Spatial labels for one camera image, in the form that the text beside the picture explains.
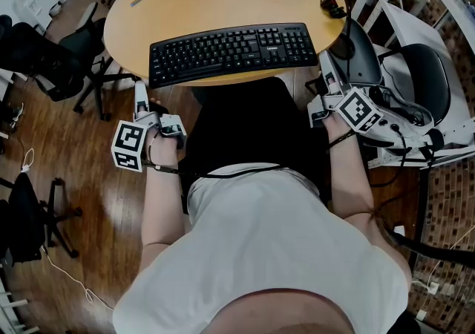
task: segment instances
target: white t-shirt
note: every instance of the white t-shirt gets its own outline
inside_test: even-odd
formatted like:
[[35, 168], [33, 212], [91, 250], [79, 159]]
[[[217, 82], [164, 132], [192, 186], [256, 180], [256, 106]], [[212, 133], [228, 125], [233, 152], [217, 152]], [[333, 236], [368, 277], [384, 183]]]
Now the white t-shirt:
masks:
[[[240, 164], [230, 174], [269, 164]], [[386, 333], [407, 306], [402, 269], [330, 213], [296, 172], [200, 179], [192, 230], [143, 270], [114, 311], [118, 334], [199, 334], [227, 304], [265, 289], [324, 296], [356, 334]]]

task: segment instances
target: chair base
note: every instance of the chair base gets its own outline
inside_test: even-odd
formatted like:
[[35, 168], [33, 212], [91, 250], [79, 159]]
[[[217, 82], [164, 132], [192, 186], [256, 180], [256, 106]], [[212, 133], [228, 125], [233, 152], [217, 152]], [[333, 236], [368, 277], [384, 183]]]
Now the chair base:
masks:
[[79, 98], [76, 105], [74, 106], [74, 109], [73, 109], [74, 112], [77, 112], [78, 114], [82, 114], [84, 112], [84, 109], [82, 108], [82, 103], [89, 96], [89, 94], [92, 91], [94, 91], [94, 96], [96, 99], [96, 107], [99, 113], [99, 118], [104, 122], [111, 121], [111, 114], [105, 114], [102, 109], [102, 96], [101, 96], [102, 86], [106, 82], [118, 81], [120, 79], [132, 78], [134, 81], [138, 81], [140, 79], [138, 76], [135, 76], [129, 73], [104, 75], [104, 73], [107, 71], [111, 63], [112, 63], [112, 58], [108, 59], [108, 61], [104, 61], [104, 59], [102, 58], [101, 68], [99, 69], [99, 71], [97, 73], [92, 73], [91, 71], [88, 74], [88, 77], [91, 80], [91, 83], [85, 89], [84, 93], [82, 93], [81, 97]]
[[52, 240], [52, 236], [54, 234], [56, 239], [61, 243], [62, 247], [69, 254], [69, 256], [72, 258], [77, 258], [79, 256], [79, 252], [77, 252], [75, 249], [70, 249], [66, 244], [66, 240], [63, 238], [61, 232], [58, 229], [58, 223], [74, 217], [81, 217], [82, 210], [77, 207], [74, 210], [70, 210], [66, 214], [60, 216], [56, 216], [54, 214], [54, 192], [56, 187], [61, 185], [63, 185], [62, 180], [55, 178], [53, 182], [51, 182], [48, 202], [46, 203], [45, 201], [40, 201], [40, 214], [42, 216], [43, 224], [47, 229], [46, 246], [54, 247], [56, 245]]

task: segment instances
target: hand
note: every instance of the hand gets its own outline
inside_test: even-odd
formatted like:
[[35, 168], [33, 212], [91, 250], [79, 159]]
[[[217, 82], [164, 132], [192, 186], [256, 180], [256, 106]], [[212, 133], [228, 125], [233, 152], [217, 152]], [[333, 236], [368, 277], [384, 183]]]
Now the hand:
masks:
[[338, 112], [333, 112], [329, 117], [323, 120], [324, 126], [328, 132], [329, 143], [342, 137], [351, 130], [351, 127], [344, 121]]
[[[150, 99], [150, 103], [160, 104], [155, 99]], [[147, 158], [153, 164], [174, 166], [177, 164], [177, 141], [174, 138], [163, 137], [159, 134], [158, 128], [152, 127], [147, 131], [145, 137], [145, 152]]]

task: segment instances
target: white cable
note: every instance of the white cable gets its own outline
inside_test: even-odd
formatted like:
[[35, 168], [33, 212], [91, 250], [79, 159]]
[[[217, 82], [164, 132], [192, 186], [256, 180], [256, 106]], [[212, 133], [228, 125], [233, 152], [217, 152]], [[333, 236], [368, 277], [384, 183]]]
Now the white cable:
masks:
[[84, 286], [84, 284], [79, 281], [79, 280], [76, 280], [73, 276], [71, 276], [69, 273], [67, 273], [65, 270], [59, 268], [56, 264], [53, 263], [53, 261], [51, 261], [51, 258], [50, 256], [48, 255], [46, 249], [45, 249], [45, 246], [42, 246], [42, 250], [43, 252], [45, 253], [47, 259], [50, 261], [50, 264], [52, 266], [54, 266], [56, 269], [59, 269], [61, 272], [65, 273], [66, 275], [69, 276], [69, 278], [75, 282], [77, 282], [80, 286], [82, 286], [82, 288], [84, 289], [84, 292], [85, 292], [85, 296], [86, 296], [86, 300], [89, 301], [89, 303], [93, 304], [94, 305], [94, 299], [92, 298], [92, 296], [94, 296], [95, 298], [97, 298], [101, 303], [102, 305], [104, 305], [106, 308], [110, 309], [110, 310], [114, 310], [113, 307], [110, 307], [109, 304], [107, 302], [105, 302], [104, 300], [102, 300], [96, 293], [94, 293], [92, 290], [90, 290], [89, 288], [86, 288]]
[[[475, 229], [475, 225], [472, 226], [471, 229], [469, 229], [460, 239], [458, 239], [457, 242], [455, 242], [450, 249], [453, 249], [457, 244], [460, 243], [460, 241], [465, 238], [468, 234], [471, 233], [471, 231]], [[419, 280], [413, 280], [412, 284], [421, 284], [425, 289], [429, 290], [430, 289], [430, 278], [432, 277], [433, 273], [436, 271], [437, 267], [439, 266], [441, 260], [439, 260], [436, 264], [436, 266], [432, 269], [432, 272], [429, 274], [429, 278], [427, 279], [427, 284], [422, 283]]]
[[[31, 162], [26, 164], [28, 154], [31, 152]], [[26, 173], [30, 170], [30, 167], [33, 165], [33, 161], [35, 160], [35, 150], [33, 148], [28, 149], [28, 152], [25, 154], [23, 158], [23, 165], [22, 165], [22, 173]]]

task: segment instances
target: person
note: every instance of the person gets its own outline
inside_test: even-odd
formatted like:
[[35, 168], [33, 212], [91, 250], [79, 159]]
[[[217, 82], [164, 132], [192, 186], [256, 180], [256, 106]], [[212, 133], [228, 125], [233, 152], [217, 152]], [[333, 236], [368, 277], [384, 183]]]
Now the person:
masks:
[[356, 136], [330, 149], [332, 212], [319, 198], [325, 148], [277, 78], [213, 88], [178, 164], [174, 139], [148, 138], [142, 260], [117, 304], [118, 334], [386, 333], [407, 306], [410, 269], [375, 222]]

